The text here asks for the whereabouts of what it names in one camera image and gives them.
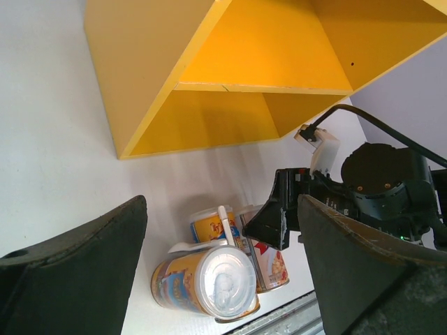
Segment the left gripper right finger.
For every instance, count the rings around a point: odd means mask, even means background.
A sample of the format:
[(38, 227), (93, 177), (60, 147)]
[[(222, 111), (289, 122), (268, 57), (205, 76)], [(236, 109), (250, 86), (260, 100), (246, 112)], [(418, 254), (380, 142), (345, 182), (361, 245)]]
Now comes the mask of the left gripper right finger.
[(309, 195), (298, 198), (298, 219), (326, 334), (446, 333), (446, 253)]

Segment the red white labelled can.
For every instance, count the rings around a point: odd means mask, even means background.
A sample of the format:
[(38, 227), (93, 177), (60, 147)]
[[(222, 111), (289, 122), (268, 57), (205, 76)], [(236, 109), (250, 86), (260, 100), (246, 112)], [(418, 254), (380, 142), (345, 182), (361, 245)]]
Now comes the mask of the red white labelled can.
[(275, 290), (289, 283), (286, 264), (280, 251), (241, 235), (242, 250), (247, 254), (256, 272), (258, 294)]

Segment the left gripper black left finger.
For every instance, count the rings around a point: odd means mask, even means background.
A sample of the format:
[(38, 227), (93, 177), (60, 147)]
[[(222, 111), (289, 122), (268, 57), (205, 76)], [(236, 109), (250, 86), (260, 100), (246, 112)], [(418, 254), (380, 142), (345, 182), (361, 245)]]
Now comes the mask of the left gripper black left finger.
[(1, 257), (1, 333), (121, 334), (146, 227), (137, 195)]

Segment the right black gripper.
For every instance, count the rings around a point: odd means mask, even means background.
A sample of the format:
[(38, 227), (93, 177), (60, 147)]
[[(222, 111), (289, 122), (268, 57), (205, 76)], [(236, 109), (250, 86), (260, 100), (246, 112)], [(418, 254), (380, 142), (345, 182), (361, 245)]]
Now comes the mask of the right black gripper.
[(413, 149), (364, 143), (344, 161), (342, 182), (308, 168), (275, 172), (268, 200), (242, 234), (282, 251), (300, 231), (298, 197), (309, 194), (339, 213), (404, 241), (432, 232), (446, 249), (446, 170), (432, 171)]

